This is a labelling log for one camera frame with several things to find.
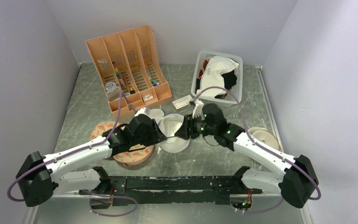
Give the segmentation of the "white mesh laundry bag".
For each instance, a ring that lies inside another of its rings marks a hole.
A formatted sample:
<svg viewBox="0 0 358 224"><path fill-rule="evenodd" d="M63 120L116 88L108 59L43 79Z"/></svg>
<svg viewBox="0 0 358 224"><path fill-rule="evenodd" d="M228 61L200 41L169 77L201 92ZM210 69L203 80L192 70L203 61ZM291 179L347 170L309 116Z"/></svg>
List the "white mesh laundry bag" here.
<svg viewBox="0 0 358 224"><path fill-rule="evenodd" d="M167 137L167 140L159 143L162 150L175 154L189 146L190 140L174 136L183 124L184 115L178 113L165 115L161 109L151 109L149 117L156 120L159 129Z"/></svg>

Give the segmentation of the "white bra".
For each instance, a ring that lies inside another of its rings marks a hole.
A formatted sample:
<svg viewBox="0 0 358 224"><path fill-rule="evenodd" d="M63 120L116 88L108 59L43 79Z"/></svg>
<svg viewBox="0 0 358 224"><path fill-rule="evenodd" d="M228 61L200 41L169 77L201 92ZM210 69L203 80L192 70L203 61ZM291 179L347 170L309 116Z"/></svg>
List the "white bra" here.
<svg viewBox="0 0 358 224"><path fill-rule="evenodd" d="M203 92L201 95L223 99L227 95L226 90L232 89L237 84L239 65L236 61L223 56L204 59L199 74L200 86L196 92L199 93L212 86L214 88Z"/></svg>

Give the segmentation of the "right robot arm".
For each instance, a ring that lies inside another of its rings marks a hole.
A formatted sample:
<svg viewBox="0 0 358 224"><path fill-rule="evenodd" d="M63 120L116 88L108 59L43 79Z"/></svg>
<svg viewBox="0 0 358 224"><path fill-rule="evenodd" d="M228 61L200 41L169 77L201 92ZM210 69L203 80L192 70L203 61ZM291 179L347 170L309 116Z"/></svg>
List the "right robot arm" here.
<svg viewBox="0 0 358 224"><path fill-rule="evenodd" d="M227 122L215 104L196 106L174 135L185 140L211 135L220 146L242 153L269 169L269 172L251 168L244 171L233 180L233 188L238 193L248 189L279 193L296 208L303 208L309 200L321 197L319 181L308 157L294 157L257 140L244 128Z"/></svg>

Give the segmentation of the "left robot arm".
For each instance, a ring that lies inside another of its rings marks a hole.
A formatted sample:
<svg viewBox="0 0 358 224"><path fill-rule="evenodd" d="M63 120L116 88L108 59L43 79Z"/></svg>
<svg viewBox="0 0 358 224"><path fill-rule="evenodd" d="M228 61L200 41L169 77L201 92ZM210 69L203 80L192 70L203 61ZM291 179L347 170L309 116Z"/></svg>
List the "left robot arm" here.
<svg viewBox="0 0 358 224"><path fill-rule="evenodd" d="M16 175L14 184L20 188L22 198L17 199L8 189L12 201L34 207L46 202L54 194L74 190L91 190L104 194L110 189L110 178L101 167L76 172L76 169L93 161L107 159L129 152L133 146L154 146L167 140L156 120L141 114L130 123L116 125L95 139L62 151L42 156L30 153Z"/></svg>

